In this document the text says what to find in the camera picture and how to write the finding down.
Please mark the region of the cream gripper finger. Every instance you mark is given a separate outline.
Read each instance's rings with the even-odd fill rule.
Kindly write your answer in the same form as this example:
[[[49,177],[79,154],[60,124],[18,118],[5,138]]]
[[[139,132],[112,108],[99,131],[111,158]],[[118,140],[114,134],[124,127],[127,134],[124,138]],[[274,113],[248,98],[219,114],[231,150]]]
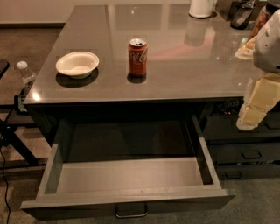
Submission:
[[[253,130],[267,115],[267,109],[263,105],[251,105],[243,103],[236,121],[239,130]]]
[[[256,81],[248,101],[251,108],[263,111],[272,110],[280,101],[280,75],[266,73]]]

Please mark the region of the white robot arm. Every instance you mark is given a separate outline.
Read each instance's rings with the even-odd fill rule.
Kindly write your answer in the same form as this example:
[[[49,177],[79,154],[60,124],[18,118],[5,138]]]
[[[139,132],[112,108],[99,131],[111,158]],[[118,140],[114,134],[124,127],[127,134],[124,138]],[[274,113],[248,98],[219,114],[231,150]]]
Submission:
[[[255,38],[254,66],[263,70],[257,80],[250,79],[245,88],[236,126],[253,130],[280,101],[280,10],[265,23]]]

